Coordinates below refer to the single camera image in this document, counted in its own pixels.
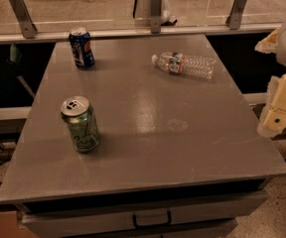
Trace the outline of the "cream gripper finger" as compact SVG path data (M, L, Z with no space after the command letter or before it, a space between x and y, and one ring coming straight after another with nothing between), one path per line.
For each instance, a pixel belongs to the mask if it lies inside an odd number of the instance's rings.
M277 49L278 35L279 35L279 29L275 29L266 38L259 41L254 49L257 52L263 54L275 54Z
M286 73L272 76L267 86L266 104L262 109L257 132L273 138L286 129Z

